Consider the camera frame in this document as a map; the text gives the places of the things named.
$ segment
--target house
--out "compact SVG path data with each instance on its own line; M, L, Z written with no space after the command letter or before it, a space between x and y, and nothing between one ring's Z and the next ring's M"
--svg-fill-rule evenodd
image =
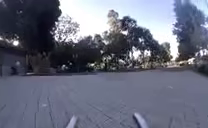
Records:
M25 74L26 52L6 41L0 40L0 76Z

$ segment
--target road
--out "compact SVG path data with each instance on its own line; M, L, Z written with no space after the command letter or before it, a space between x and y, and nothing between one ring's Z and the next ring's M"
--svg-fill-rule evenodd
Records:
M208 78L192 71L0 78L0 128L208 128Z

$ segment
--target street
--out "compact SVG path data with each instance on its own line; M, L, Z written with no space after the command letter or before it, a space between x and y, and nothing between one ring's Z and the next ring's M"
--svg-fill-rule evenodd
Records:
M143 71L0 78L0 128L208 128L208 78L192 71Z

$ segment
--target tall tree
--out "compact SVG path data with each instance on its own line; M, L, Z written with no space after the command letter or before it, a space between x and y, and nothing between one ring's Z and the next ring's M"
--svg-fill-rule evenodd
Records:
M188 60L208 49L208 17L190 0L175 0L174 11L176 23L173 33L179 43L179 58Z
M56 27L53 30L57 43L69 42L75 39L79 31L79 24L68 15L59 17Z
M0 36L19 40L29 51L50 51L59 6L59 0L0 0Z

